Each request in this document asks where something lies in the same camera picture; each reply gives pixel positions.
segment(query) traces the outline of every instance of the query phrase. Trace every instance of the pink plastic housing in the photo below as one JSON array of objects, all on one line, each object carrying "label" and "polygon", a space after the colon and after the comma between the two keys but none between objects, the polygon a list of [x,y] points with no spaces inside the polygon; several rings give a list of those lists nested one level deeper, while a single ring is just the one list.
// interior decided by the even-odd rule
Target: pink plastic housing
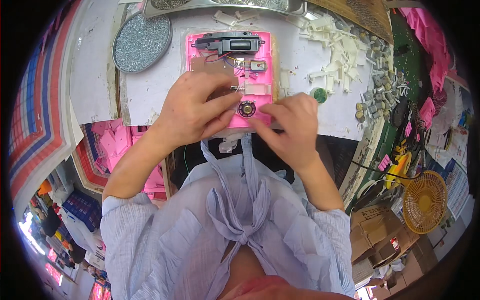
[{"label": "pink plastic housing", "polygon": [[[259,51],[255,54],[255,57],[252,58],[252,55],[245,56],[245,60],[264,60],[267,63],[267,70],[261,72],[249,71],[248,82],[250,84],[270,84],[273,90],[273,73],[272,73],[272,53],[271,53],[271,43],[270,43],[270,33],[262,31],[249,31],[253,35],[258,35],[265,44],[260,46]],[[190,60],[195,57],[201,57],[202,55],[198,52],[197,48],[191,47],[190,45],[195,42],[196,39],[203,37],[204,34],[189,35],[186,38],[186,49],[187,49],[187,71],[190,71]],[[244,86],[245,81],[245,71],[242,70],[236,76],[239,78],[239,87]],[[272,94],[269,95],[244,95],[242,101],[251,101],[255,104],[256,111],[251,118],[257,118],[262,120],[267,126],[270,126],[271,117],[270,115],[260,112],[260,107],[265,104],[272,103]],[[247,121],[248,118],[242,117],[237,110],[237,113],[233,116],[232,121],[227,128],[242,128],[250,127],[250,124]]]}]

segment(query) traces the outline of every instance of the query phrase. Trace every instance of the black cable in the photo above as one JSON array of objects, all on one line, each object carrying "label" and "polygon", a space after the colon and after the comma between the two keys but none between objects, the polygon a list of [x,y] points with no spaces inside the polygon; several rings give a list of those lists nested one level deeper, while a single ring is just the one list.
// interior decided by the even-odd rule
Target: black cable
[{"label": "black cable", "polygon": [[401,178],[401,179],[413,180],[413,179],[416,179],[416,178],[420,177],[420,176],[423,174],[423,169],[422,169],[422,171],[420,172],[419,175],[417,175],[417,176],[415,176],[415,177],[412,177],[412,178],[408,178],[408,177],[403,177],[403,176],[395,175],[395,174],[388,173],[388,172],[384,172],[384,171],[378,171],[378,170],[375,170],[375,169],[372,169],[372,168],[363,166],[363,165],[359,164],[359,163],[356,162],[356,161],[352,161],[352,163],[354,163],[355,165],[357,165],[357,166],[359,166],[359,167],[362,167],[362,168],[365,168],[365,169],[367,169],[367,170],[370,170],[370,171],[372,171],[372,172],[377,172],[377,173],[381,173],[381,174],[384,174],[384,175],[395,176],[395,177],[398,177],[398,178]]}]

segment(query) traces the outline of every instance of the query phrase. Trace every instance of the fan grille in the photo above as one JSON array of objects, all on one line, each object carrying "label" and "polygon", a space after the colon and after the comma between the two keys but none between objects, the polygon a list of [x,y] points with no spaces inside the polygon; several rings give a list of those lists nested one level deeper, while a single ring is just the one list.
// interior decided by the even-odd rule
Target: fan grille
[{"label": "fan grille", "polygon": [[442,220],[447,208],[447,188],[436,172],[425,171],[405,190],[403,215],[415,233],[432,231]]}]

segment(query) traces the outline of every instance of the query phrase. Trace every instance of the forearm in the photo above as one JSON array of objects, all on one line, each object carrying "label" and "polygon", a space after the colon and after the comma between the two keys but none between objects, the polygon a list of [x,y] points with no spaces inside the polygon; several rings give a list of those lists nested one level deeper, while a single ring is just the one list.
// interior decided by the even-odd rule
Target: forearm
[{"label": "forearm", "polygon": [[102,200],[108,196],[132,198],[141,192],[155,166],[173,151],[161,136],[157,128],[151,127],[125,153],[108,179]]},{"label": "forearm", "polygon": [[298,170],[297,173],[303,182],[309,202],[318,210],[341,209],[345,211],[336,185],[320,157],[304,170]]}]

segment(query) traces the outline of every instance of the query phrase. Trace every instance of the left hand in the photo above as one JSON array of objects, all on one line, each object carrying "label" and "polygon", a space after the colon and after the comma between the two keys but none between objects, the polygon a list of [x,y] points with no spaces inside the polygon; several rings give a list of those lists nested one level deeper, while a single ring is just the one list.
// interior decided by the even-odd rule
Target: left hand
[{"label": "left hand", "polygon": [[231,84],[231,77],[222,73],[184,73],[168,91],[162,112],[149,131],[158,132],[173,151],[223,130],[235,114],[228,108],[240,102],[242,95],[230,93],[208,102],[207,98]]}]

